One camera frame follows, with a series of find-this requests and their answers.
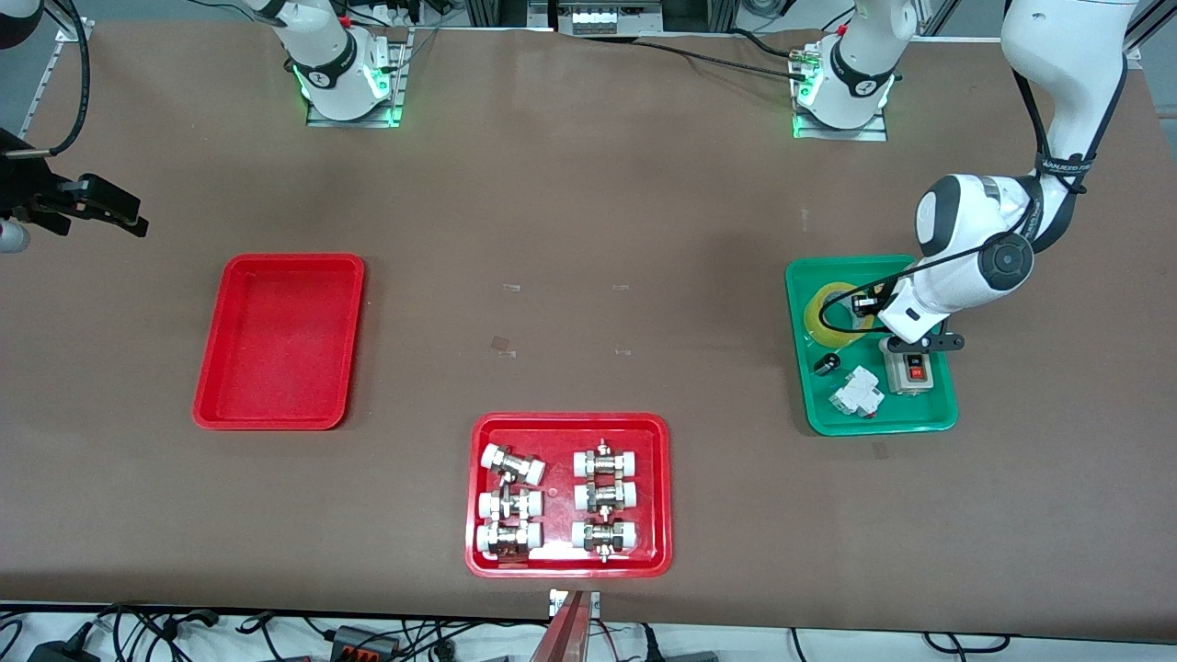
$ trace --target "black cable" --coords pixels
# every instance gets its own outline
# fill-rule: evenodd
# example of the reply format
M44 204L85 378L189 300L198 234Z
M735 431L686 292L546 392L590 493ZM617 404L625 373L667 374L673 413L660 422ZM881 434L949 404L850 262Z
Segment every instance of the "black cable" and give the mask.
M340 1L331 0L331 2L332 2L332 5L343 5L343 7L344 7L344 15L347 15L347 12L351 12L351 13L355 14L357 16L359 16L361 19L367 19L367 20L370 20L370 21L372 21L372 22L374 22L374 24L377 24L379 26L392 27L391 24L386 24L386 22L381 21L380 19L373 16L372 14L365 14L364 12L360 12L355 7L352 7L351 0L340 0Z
M786 60L789 59L789 51L782 51L779 48L773 48L772 46L769 46L764 41L760 41L760 38L757 37L754 33L752 33L750 31L746 31L746 29L744 29L742 27L733 27L733 28L729 29L727 32L731 33L731 34L739 34L742 37L746 37L747 40L751 41L753 46L756 46L757 48L764 51L765 53L769 53L770 55L776 55L778 58L785 58Z
M266 648L270 649L270 654L274 657L274 662L282 662L284 657L278 649L274 647L274 640L270 636L268 623L274 618L273 611L262 611L255 616L250 616L241 624L237 627L237 631L242 635L252 635L253 633L261 630L261 637L266 640Z
M692 53L690 51L683 51L681 48L674 48L673 46L666 46L664 44L651 44L649 41L634 41L634 46L645 46L646 48L657 48L659 51L666 51L669 53L674 53L683 55L685 58L694 58L697 60L703 60L705 62L713 62L717 65L723 65L725 67L732 67L737 69L750 71L754 73L764 73L769 75L777 75L780 78L787 78L791 80L805 80L805 77L799 73L790 73L785 71L766 69L764 67L754 67L752 65L745 65L744 62L733 62L731 60L722 60L719 58L712 58L711 55L703 55L700 53Z
M335 638L334 630L324 630L324 629L320 629L318 625L314 624L313 621L311 621L310 617L302 616L302 622L305 622L308 628L311 628L312 630L314 630L315 633L318 633L319 636L321 636L322 638L325 638L327 641L332 641L333 638Z
M658 648L658 637L654 636L654 629L650 627L650 623L638 624L646 631L646 662L666 662L661 650Z
M15 631L12 633L12 638L4 646L4 649L0 649L0 660L4 660L5 655L8 655L8 651L12 650L12 647L16 646L16 640L20 638L20 633L25 631L25 623L22 623L19 618L14 621L5 621L4 624L0 624L0 633L7 630L8 628L15 628Z
M237 5L230 5L227 2L205 2L204 0L185 0L186 2L192 2L193 5L200 5L201 7L208 7L214 9L233 9L234 12L241 14L247 20L253 20L253 16L248 12L238 7Z
M89 110L89 42L86 38L86 25L81 20L81 14L78 13L78 7L74 7L73 0L53 0L53 2L69 16L69 21L78 33L78 57L81 60L81 92L78 97L78 114L74 117L74 125L69 128L69 133L66 134L65 140L56 147L49 147L48 152L51 157L65 152L74 144L78 134L81 133L82 125L86 124L86 112Z
M115 656L119 658L119 662L133 662L131 658L124 657L122 649L121 649L121 647L118 643L119 638L120 638L119 635L118 635L118 633L119 633L119 625L120 625L121 620L122 620L122 614L129 614L129 615L134 616L135 618L138 618L139 623L144 628L144 633L151 633L155 637L154 640L152 640L152 643L147 647L147 656L145 657L144 662L149 662L151 661L151 656L152 656L152 654L153 654L153 651L155 649L155 646L160 641L162 641L164 643L167 644L168 653L172 654L172 661L173 662L175 662L177 660L182 660L184 662L192 662L192 657L189 657L188 654L185 653L184 649L180 648L180 646L177 644L173 641L174 635L173 636L168 636L168 634L165 633L155 623L155 618L158 618L160 616L159 614L148 617L147 615L142 614L141 611L139 611L138 609L134 609L132 607L127 607L125 604L112 604L112 605L107 607L106 609L104 609L102 611L100 611L98 614L97 618L101 618L104 616L108 616L111 613L114 614L114 629L113 629L114 642L115 642L114 653L115 653ZM132 656L134 655L134 647L138 646L138 643L139 642L137 640L132 644L132 653L131 653Z
M845 16L846 14L849 14L849 13L851 13L853 11L855 11L855 8L851 7L851 8L846 9L845 12L838 14L837 16L833 16L832 19L830 19L830 22L827 22L824 26L822 26L822 32L825 32L825 31L830 29L830 26L832 26L833 24L840 21L843 16Z
M131 662L134 661L134 658L135 658L135 651L139 650L139 642L142 641L144 635L146 635L146 634L147 634L147 628L145 628L142 623L137 624L134 627L134 629L131 630L131 636L133 636L134 640L131 642L131 650L127 653L127 660L128 661L131 661Z
M960 640L958 640L957 636L955 634L952 634L952 633L920 633L920 634L924 637L924 643L926 643L927 646L930 646L937 653L943 653L944 655L956 655L962 661L965 660L965 654L966 653L970 654L970 655L989 655L989 654L992 654L992 653L1000 653L1000 651L1005 650L1006 648L1009 648L1010 647L1010 641L1012 641L1012 636L1011 635L992 635L992 636L999 637L1002 641L999 643L997 643L997 644L989 646L989 647L985 647L985 648L969 648L969 647L960 646ZM932 635L943 635L943 636L949 637L949 641L952 642L953 648L943 647L943 646L936 643L932 640Z
M797 638L797 628L789 628L789 636L793 640L793 649L797 650L797 658L800 662L809 662L809 660L805 660L805 654L802 653L802 640Z
M946 262L952 262L955 259L960 259L963 257L967 257L967 256L971 256L973 253L979 253L979 252L984 251L985 249L992 246L993 244L997 244L1002 239L1005 239L1006 237L1016 233L1018 231L1018 229L1020 229L1023 225L1025 225L1026 221L1029 221L1030 218L1032 218L1033 214L1037 213L1037 210L1038 210L1038 204L1035 203L1033 198L1030 198L1030 204L1026 205L1026 210L1025 210L1025 212L1022 213L1022 218L1019 218L1018 221L1015 223L1013 226L1010 227L1009 230L1006 230L1004 232L998 232L997 234L993 234L992 237L990 237L989 239L985 239L980 244L978 244L978 245L976 245L976 246L973 246L971 249L965 249L965 250L963 250L963 251L960 251L958 253L952 253L951 256L949 256L946 258L935 259L935 260L932 260L930 263L919 264L919 265L912 266L910 269L905 269L903 271L899 271L897 273L892 273L891 276L884 276L883 278L879 278L878 280L872 280L872 282L870 282L870 283L867 283L865 285L860 285L858 287L855 287L853 290L849 290L846 292L843 292L843 293L838 294L837 297L832 297L831 299L829 299L827 302L825 302L825 304L822 305L822 310L818 311L818 313L817 313L818 322L822 323L822 326L825 326L826 329L829 329L831 331L837 331L839 333L891 333L892 331L890 329L887 329L886 326L871 326L870 329L842 329L839 326L834 326L834 325L830 324L829 320L825 319L825 311L830 310L830 306L832 306L832 305L842 302L843 299L845 299L847 297L852 297L853 294L857 294L859 292L865 292L865 291L867 291L871 287L875 287L877 285L883 285L885 283L893 283L893 282L899 280L900 278L905 278L905 277L911 276L912 273L916 273L918 271L924 271L925 269L931 269L933 266L939 266L939 265L942 265L942 264L944 264Z

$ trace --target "brown table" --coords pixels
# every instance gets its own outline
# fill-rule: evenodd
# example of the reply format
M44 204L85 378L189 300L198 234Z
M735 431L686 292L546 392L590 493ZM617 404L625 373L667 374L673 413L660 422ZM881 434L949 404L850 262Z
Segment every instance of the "brown table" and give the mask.
M538 617L564 585L614 620L1177 638L1177 177L1139 72L1068 236L955 317L957 426L873 445L805 424L782 272L911 252L938 177L1025 171L997 46L913 45L886 144L793 140L779 80L528 32L441 33L398 130L310 130L282 58L262 26L98 27L55 167L141 196L152 231L0 259L5 597ZM72 121L74 61L35 144ZM335 431L192 422L221 267L253 251L368 264ZM472 576L496 410L664 416L670 571Z

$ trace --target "cable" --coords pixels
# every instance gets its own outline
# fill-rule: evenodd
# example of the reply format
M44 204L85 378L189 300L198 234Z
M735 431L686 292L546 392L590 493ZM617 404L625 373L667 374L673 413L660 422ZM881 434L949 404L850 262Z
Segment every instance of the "cable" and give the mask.
M322 638L325 638L327 641L331 641L332 638L334 638L334 635L332 634L332 630L320 629L318 625L314 624L313 621L311 621L310 617L302 616L302 622L305 622L308 628L311 628L312 630L314 630L315 633L318 633L319 636L321 636Z
M605 622L597 618L597 624L600 625L600 633L605 635L605 641L609 642L609 649L613 651L614 662L621 662L621 656L617 654L617 644L613 643L613 635L609 634L609 628L605 627Z
M361 19L367 19L367 20L370 20L370 21L372 21L372 22L374 22L377 25L380 25L380 26L384 26L384 27L392 27L392 24L386 24L386 22L381 21L380 19L373 16L372 14L365 14L364 12L358 11L355 7L352 7L351 0L343 0L343 6L344 6L344 14L345 15L347 14L347 12L351 12L351 13L355 14L357 16L359 16Z
M450 18L440 18L439 16L438 18L438 22L433 24L433 28L430 31L428 34L425 35L425 39L421 40L421 44L419 46L414 46L413 47L413 52L408 54L408 59L405 60L404 62L401 62L400 65L395 66L395 67L390 67L392 71L390 71L388 73L392 73L392 72L395 72L395 71L400 71L400 69L407 67L408 62L412 62L413 58L415 58L417 54L420 53L421 49L425 48L425 45L428 44L431 39L433 39L433 35L437 34L438 31L441 29L441 26L445 25L445 24L447 24L447 22L450 22L450 21L452 21L453 19L458 18L459 15L460 14L458 12L453 12L450 15Z
M843 16L845 16L846 14L849 14L849 13L851 13L853 11L855 11L855 8L851 7L851 8L846 9L845 12L838 14L837 16L833 16L832 19L830 19L830 22L827 22L824 26L822 26L822 32L825 32L825 31L830 29L830 27L833 26L833 24L840 21Z
M1010 227L1009 230L1006 230L1004 232L998 232L997 234L993 234L992 237L990 237L989 239L985 239L980 244L978 244L978 245L976 245L976 246L973 246L971 249L965 249L965 250L963 250L963 251L960 251L958 253L952 253L951 256L949 256L946 258L935 259L935 260L932 260L930 263L926 263L926 264L918 264L918 265L912 266L910 269L905 269L905 270L899 271L897 273L892 273L891 276L884 276L883 278L879 278L878 280L872 280L872 282L867 283L866 285L860 285L858 287L855 287L853 290L849 290L846 292L843 292L843 293L838 294L837 297L832 297L830 300L825 302L825 304L822 306L822 310L818 311L818 315L817 315L818 322L822 323L822 326L825 326L826 329L829 329L831 331L838 331L839 333L891 333L892 331L890 329L887 329L886 326L871 326L870 329L842 329L839 326L834 326L834 325L830 324L825 319L825 311L830 310L830 306L832 306L832 305L842 302L843 299L845 299L847 297L851 297L853 294L857 294L859 292L865 292L865 291L867 291L871 287L875 287L877 285L883 285L885 283L898 282L900 278L905 278L905 277L911 276L912 273L916 273L918 271L924 271L925 269L931 269L933 266L939 266L939 265L942 265L942 264L944 264L946 262L952 262L955 259L960 259L963 257L967 257L967 256L971 256L973 253L979 253L979 252L984 251L985 249L992 246L993 244L997 244L1002 239L1005 239L1006 237L1009 237L1009 236L1013 234L1015 232L1017 232L1023 225L1026 224L1026 221L1030 220L1030 218L1033 217L1035 213L1037 213L1037 210L1038 210L1038 204L1033 200L1033 198L1030 198L1030 204L1026 205L1026 210L1022 213L1022 218L1019 218L1018 221L1015 223L1013 226Z
M809 662L805 660L805 654L802 653L802 640L797 638L797 628L789 628L789 636L793 640L793 648L797 650L797 658L800 662Z
M250 616L245 621L241 621L241 624L239 624L237 627L237 631L240 633L240 634L242 634L242 635L252 635L253 633L255 633L258 630L261 630L261 637L266 640L266 648L270 649L270 654L274 657L274 662L284 662L284 657L281 656L280 653L278 653L278 649L274 648L274 640L271 638L271 636L270 636L270 628L267 627L268 623L270 623L270 621L273 620L273 617L274 617L274 613L273 611L262 611L261 614L258 614L255 616ZM246 623L250 623L250 622L253 622L253 624L252 625L246 625ZM151 657L151 649L149 648L147 649L147 655L148 655L148 660L145 660L144 662L151 662L151 660L149 660L149 657Z
M78 33L78 57L81 60L81 92L78 95L78 114L74 117L74 125L69 128L69 133L66 134L65 140L56 147L49 147L48 150L14 150L5 154L9 159L55 157L74 144L78 134L81 133L82 125L86 124L86 111L89 110L89 44L86 38L86 25L82 22L78 8L74 7L73 0L53 0L53 2L69 16L69 21Z
M230 5L227 2L205 2L204 0L185 0L186 2L192 2L193 5L200 5L201 7L210 7L215 9L233 9L234 12L241 14L246 20L252 21L253 16L248 12L238 7L237 5Z
M760 41L760 38L752 32L749 32L740 27L733 27L727 32L731 34L739 34L746 37L747 40L751 41L753 46L756 46L757 48L764 51L770 55L777 55L778 58L785 58L786 60L789 59L789 51L780 51L779 48L773 48L772 46L769 46L764 41Z
M952 642L952 646L955 648L946 648L936 643L935 641L932 641L933 634L940 634L949 637L949 641ZM960 660L960 662L967 662L967 660L965 658L966 653L972 655L989 655L992 653L1000 653L1006 648L1009 648L1010 641L1012 641L1012 637L1010 635L993 635L1000 637L1002 640L1000 643L986 648L966 648L964 646L960 646L960 640L958 640L956 635L952 633L922 633L922 635L924 637L924 643L933 648L937 653L943 653L944 655L956 655Z
M725 67L732 67L737 69L744 69L753 73L764 73L769 75L777 75L780 78L787 78L790 80L805 80L805 77L799 73L790 73L785 71L766 69L763 67L753 67L752 65L745 65L744 62L733 62L731 60L722 60L719 58L712 58L711 55L703 55L700 53L692 53L690 51L683 51L681 48L674 48L673 46L666 46L663 44L651 44L649 41L634 41L634 46L645 46L646 48L657 48L659 51L666 51L667 53L674 53L683 55L684 58L694 58L696 60L703 60L705 62L713 62L717 65L723 65Z
M15 631L12 633L12 638L8 640L8 643L4 644L4 648L0 649L0 660L4 660L5 655L8 655L8 651L12 650L12 647L16 646L16 640L20 638L20 633L25 631L25 623L20 620L5 621L4 624L0 624L0 633L7 630L8 628L15 628Z
M654 629L650 627L650 623L638 624L646 631L646 662L666 662L661 650L658 648L658 637L654 636Z

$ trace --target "yellow tape roll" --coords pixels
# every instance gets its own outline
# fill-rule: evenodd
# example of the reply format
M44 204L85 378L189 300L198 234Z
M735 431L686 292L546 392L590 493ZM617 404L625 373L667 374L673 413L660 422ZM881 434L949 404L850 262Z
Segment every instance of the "yellow tape roll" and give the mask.
M853 289L855 286L850 283L830 283L825 287L818 290L817 293L813 294L813 298L810 299L810 303L805 304L805 330L809 331L810 337L817 343L830 349L840 350L842 347L845 347L863 337L862 333L843 333L842 331L826 329L818 319L818 315L822 312L822 306L824 306L826 302ZM851 329L866 329L875 325L873 315L867 315L866 317L855 317L855 313L850 307L849 297L834 304L834 306L839 305L850 311L850 317L855 320ZM826 319L829 319L829 317L830 315L826 312Z

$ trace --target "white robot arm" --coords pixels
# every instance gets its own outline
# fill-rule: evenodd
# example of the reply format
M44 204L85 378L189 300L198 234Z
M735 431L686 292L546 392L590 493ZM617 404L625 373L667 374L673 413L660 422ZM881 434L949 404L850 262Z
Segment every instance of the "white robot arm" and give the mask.
M358 119L388 98L387 72L378 64L381 42L361 26L345 29L330 0L244 1L274 28L304 93L324 117Z
M845 34L827 34L818 42L812 92L798 98L798 105L834 128L863 126L883 105L899 57L915 35L911 0L856 0Z
M1016 290L1033 256L1066 230L1082 180L1091 168L1124 85L1124 32L1137 0L1012 0L1002 26L1002 49L1025 79L1055 100L1025 177L951 174L924 194L916 210L923 259L883 293L879 319L906 343L917 343L959 310Z

